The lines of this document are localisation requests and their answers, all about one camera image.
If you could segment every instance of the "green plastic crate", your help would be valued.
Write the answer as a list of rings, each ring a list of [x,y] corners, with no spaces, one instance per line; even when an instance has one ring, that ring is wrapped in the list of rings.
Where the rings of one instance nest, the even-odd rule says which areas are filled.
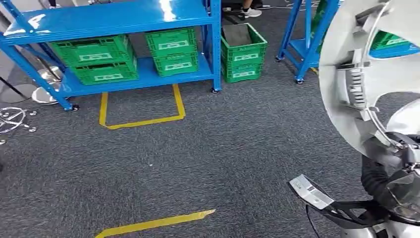
[[[235,67],[245,64],[256,64],[264,62],[267,41],[252,27],[251,24],[245,23],[252,40],[252,44],[246,46],[229,46],[222,37],[222,60],[226,62],[226,67]]]
[[[57,55],[72,67],[128,61],[133,48],[124,34],[51,42]]]
[[[406,39],[403,39],[399,36],[396,36],[394,34],[379,31],[372,43],[372,50],[380,50],[380,49],[386,49],[389,47],[395,47],[395,46],[401,46],[401,45],[407,45],[411,44]]]
[[[222,75],[226,83],[236,83],[244,80],[259,79],[263,64],[247,64],[237,67],[222,65]]]
[[[197,52],[154,58],[154,60],[160,76],[198,71]]]
[[[146,33],[146,40],[154,58],[197,51],[194,27],[151,31]]]
[[[78,66],[71,69],[84,85],[130,81],[139,78],[137,58],[135,57],[132,61]]]

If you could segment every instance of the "yellow floor tape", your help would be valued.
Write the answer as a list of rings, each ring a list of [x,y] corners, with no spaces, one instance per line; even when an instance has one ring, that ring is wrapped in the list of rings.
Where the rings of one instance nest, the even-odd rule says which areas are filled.
[[[105,93],[102,93],[102,98],[101,98],[101,110],[99,111],[99,124],[102,126],[105,126],[108,129],[115,130],[115,129],[119,129],[123,127],[134,127],[134,126],[149,125],[149,124],[154,124],[154,123],[161,123],[161,122],[166,122],[166,121],[184,119],[185,108],[184,108],[184,104],[182,103],[181,92],[179,91],[178,84],[173,84],[172,88],[173,88],[173,94],[175,96],[176,107],[178,109],[177,116],[158,118],[158,119],[152,119],[152,120],[143,120],[143,121],[130,122],[130,123],[124,123],[124,124],[117,124],[117,125],[106,125],[106,110],[108,108],[108,93],[105,92]]]
[[[121,235],[125,233],[130,232],[138,232],[150,228],[156,228],[156,227],[163,227],[163,226],[169,226],[173,224],[183,223],[183,222],[190,222],[195,220],[200,220],[206,217],[207,215],[215,212],[216,210],[207,210],[202,212],[195,212],[188,215],[181,215],[176,217],[169,217],[169,218],[163,218],[159,220],[154,221],[148,221],[148,222],[142,222],[142,223],[136,223],[132,225],[127,225],[123,227],[116,227],[116,228],[110,228],[103,230],[100,234],[95,236],[95,238],[104,238],[108,236],[116,236]]]
[[[318,72],[318,70],[316,68],[311,68],[311,69],[312,69],[313,72],[315,72],[316,74],[319,75],[319,72]]]

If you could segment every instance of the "sneaker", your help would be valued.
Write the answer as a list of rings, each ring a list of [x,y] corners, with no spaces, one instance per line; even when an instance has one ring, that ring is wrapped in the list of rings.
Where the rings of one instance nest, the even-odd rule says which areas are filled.
[[[54,8],[61,8],[61,5],[56,4],[55,6],[50,6],[50,9],[54,9]]]
[[[248,17],[257,17],[257,16],[260,16],[263,13],[260,10],[255,10],[255,9],[252,9],[252,8],[249,8],[248,11],[242,10],[241,12],[242,12],[242,14],[244,14],[245,16],[248,16]]]

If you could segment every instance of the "shelf leg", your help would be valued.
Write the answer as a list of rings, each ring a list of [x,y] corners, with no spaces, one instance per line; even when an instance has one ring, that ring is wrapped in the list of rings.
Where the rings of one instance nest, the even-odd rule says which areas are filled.
[[[338,9],[338,0],[330,0],[325,9],[325,14],[323,18],[321,19],[321,21],[319,22],[319,26],[316,29],[315,35],[308,48],[308,51],[306,55],[303,57],[303,61],[300,64],[300,67],[298,68],[298,72],[296,74],[297,82],[303,81],[303,76],[305,75],[306,71],[309,69],[311,62],[314,59],[316,49],[321,43],[321,40],[323,39],[324,34],[327,31],[329,24],[331,23],[337,9]]]
[[[213,89],[219,91],[222,89],[220,82],[220,0],[211,0],[211,16],[213,24],[211,24],[211,44],[212,44],[212,70],[214,74]]]
[[[281,41],[280,48],[278,50],[277,59],[282,60],[284,58],[284,51],[290,42],[290,37],[293,33],[293,28],[295,27],[296,19],[298,18],[299,8],[302,5],[303,0],[295,0],[293,8],[289,14],[289,19],[287,20],[286,30]]]
[[[47,81],[45,81],[38,74],[37,70],[31,65],[31,63],[16,49],[14,46],[8,46],[1,43],[0,39],[0,48],[1,50],[10,57],[15,63],[27,73],[33,80],[41,87],[43,87],[49,94],[57,100],[58,103],[67,111],[72,109],[72,105],[60,95],[59,92],[55,91]]]

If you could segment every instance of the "silver metal plate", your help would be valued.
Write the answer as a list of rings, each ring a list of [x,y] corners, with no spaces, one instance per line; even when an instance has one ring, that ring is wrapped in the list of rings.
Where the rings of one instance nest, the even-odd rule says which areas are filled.
[[[305,175],[299,175],[298,177],[290,180],[289,183],[303,200],[318,209],[322,210],[334,202],[332,198],[321,192],[316,187],[316,184],[313,184],[313,182]]]

